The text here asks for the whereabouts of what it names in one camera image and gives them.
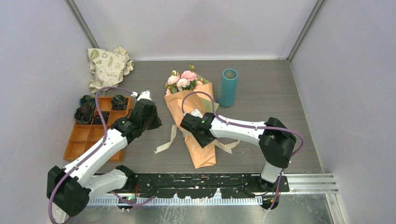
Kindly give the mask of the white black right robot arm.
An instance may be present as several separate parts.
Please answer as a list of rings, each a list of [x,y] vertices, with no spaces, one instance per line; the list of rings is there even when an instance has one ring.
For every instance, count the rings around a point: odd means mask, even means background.
[[[270,192],[277,186],[278,176],[289,166],[297,139],[283,123],[273,117],[266,122],[248,122],[216,116],[206,112],[202,117],[187,113],[180,126],[190,132],[201,147],[217,138],[244,141],[260,148],[265,163],[259,185]]]

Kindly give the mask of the pink flower bouquet orange paper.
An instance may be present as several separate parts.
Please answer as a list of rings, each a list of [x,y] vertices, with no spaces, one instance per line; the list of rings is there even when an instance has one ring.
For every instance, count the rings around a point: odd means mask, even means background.
[[[176,126],[184,133],[194,167],[215,165],[215,145],[210,142],[208,123],[202,121],[203,115],[213,112],[212,83],[198,75],[191,65],[183,72],[173,70],[165,87],[165,103]]]

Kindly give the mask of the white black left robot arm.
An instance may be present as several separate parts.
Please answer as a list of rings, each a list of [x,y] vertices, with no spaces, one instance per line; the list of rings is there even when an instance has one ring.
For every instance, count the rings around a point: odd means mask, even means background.
[[[118,189],[132,192],[137,185],[135,172],[124,165],[104,175],[94,174],[144,131],[157,129],[161,124],[155,103],[145,98],[137,100],[130,114],[115,120],[88,151],[64,168],[54,166],[48,172],[47,197],[50,204],[74,217],[90,200],[104,193]]]

